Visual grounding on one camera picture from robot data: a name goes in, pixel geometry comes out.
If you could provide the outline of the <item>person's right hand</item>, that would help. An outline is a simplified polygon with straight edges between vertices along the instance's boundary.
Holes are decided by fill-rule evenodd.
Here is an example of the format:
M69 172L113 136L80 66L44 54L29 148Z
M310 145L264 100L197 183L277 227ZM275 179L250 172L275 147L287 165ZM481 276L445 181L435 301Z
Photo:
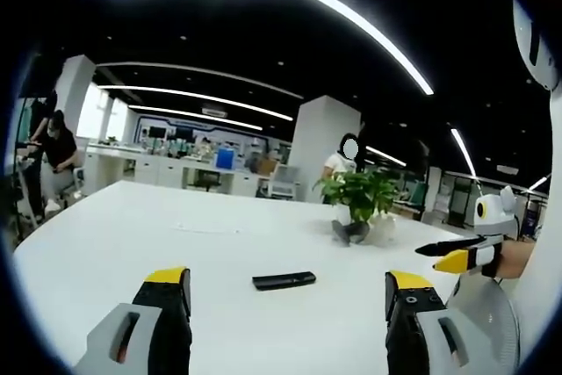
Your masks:
M504 241L497 276L505 279L519 278L535 248L534 242Z

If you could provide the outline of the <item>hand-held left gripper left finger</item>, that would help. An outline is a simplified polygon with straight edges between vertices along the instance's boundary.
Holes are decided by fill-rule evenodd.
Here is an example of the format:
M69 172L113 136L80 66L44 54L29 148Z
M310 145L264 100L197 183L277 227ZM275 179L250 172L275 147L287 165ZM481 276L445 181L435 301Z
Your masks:
M192 332L191 272L148 275L131 303L115 306L87 335L75 374L187 374Z

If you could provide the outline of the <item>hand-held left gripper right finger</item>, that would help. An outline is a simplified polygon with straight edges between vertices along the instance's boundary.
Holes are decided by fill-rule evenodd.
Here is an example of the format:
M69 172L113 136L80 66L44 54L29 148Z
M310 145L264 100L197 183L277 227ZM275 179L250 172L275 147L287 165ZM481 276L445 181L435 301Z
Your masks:
M494 373L489 339L422 276L385 274L385 321L390 374Z

